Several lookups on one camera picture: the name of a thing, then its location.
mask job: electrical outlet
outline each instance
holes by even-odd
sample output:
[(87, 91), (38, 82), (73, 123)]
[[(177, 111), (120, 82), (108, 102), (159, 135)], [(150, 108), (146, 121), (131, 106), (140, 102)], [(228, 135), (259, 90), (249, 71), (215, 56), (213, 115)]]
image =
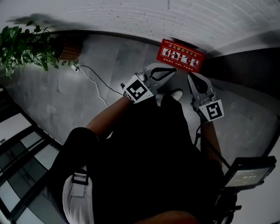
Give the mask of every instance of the electrical outlet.
[(80, 71), (80, 67), (78, 65), (74, 66), (71, 65), (71, 68), (75, 71), (75, 72), (79, 72)]

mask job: strap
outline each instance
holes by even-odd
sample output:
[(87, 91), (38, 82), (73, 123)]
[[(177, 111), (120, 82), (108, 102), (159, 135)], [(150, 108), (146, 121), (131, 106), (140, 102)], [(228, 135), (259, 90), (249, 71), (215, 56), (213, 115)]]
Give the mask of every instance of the strap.
[[(69, 176), (63, 186), (63, 211), (66, 219), (70, 224), (94, 224), (93, 208), (92, 208), (92, 180), (88, 177), (88, 185), (77, 184), (72, 182), (73, 175)], [(81, 196), (72, 195), (80, 190)]]
[(85, 188), (88, 185), (87, 172), (81, 169), (79, 172), (75, 172), (72, 176), (72, 189), (71, 196), (84, 197)]

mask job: white sneaker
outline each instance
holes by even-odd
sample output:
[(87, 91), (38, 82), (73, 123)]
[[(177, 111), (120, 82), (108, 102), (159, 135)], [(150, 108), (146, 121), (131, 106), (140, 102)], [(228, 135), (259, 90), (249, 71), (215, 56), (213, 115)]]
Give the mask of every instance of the white sneaker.
[(171, 97), (173, 97), (175, 100), (179, 100), (183, 96), (182, 89), (175, 89), (171, 94)]

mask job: white brick wall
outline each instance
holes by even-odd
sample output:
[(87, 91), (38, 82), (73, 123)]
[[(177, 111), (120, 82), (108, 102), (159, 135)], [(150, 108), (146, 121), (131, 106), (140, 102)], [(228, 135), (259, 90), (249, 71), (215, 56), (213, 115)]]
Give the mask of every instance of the white brick wall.
[(0, 28), (32, 14), (54, 30), (178, 38), (206, 51), (280, 29), (278, 0), (0, 0)]

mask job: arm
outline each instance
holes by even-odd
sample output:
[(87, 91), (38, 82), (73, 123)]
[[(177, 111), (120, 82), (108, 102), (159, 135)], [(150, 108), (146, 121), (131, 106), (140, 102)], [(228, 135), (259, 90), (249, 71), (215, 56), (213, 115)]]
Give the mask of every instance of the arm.
[[(201, 135), (208, 139), (208, 141), (213, 145), (213, 147), (221, 154), (221, 149), (216, 136), (216, 131), (213, 122), (202, 123), (201, 124)], [(201, 138), (201, 153), (208, 159), (217, 160), (222, 166), (222, 161), (219, 157), (210, 149), (208, 144)]]
[(114, 125), (133, 103), (125, 96), (98, 114), (86, 126), (92, 130), (99, 139), (106, 139), (113, 131)]

